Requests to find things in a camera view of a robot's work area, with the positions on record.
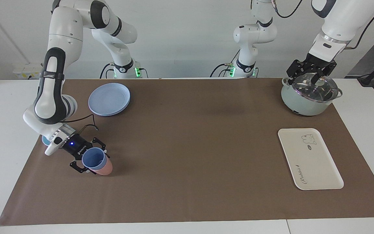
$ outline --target brown table mat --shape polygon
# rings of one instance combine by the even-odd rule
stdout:
[[[72,118],[90,114],[89,95],[111,82],[129,88],[130,104],[82,136],[107,144],[112,174],[79,174],[71,155],[45,156],[38,140],[0,225],[374,217],[374,175],[333,105],[295,115],[279,79],[67,80],[63,93],[79,103]],[[277,134],[308,127],[321,132],[343,189],[294,185]]]

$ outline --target white cutting board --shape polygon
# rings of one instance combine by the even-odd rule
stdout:
[[[281,129],[278,136],[294,183],[299,189],[343,188],[343,179],[316,129]]]

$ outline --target cup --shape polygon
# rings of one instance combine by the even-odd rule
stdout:
[[[112,172],[112,163],[105,152],[98,147],[93,147],[83,154],[82,163],[85,167],[99,175],[109,175]]]

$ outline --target pot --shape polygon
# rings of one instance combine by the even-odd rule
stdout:
[[[312,84],[314,75],[315,73],[301,75],[291,85],[288,84],[289,78],[282,79],[282,100],[296,114],[321,114],[334,99],[343,96],[342,90],[331,78],[322,77],[316,84]]]

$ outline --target white table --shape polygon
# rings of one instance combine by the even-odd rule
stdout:
[[[356,80],[336,80],[344,96],[334,104],[374,173],[374,90]],[[33,149],[38,134],[22,113],[35,98],[38,81],[0,81],[0,215]],[[374,218],[243,222],[84,224],[0,227],[0,233],[374,233]]]

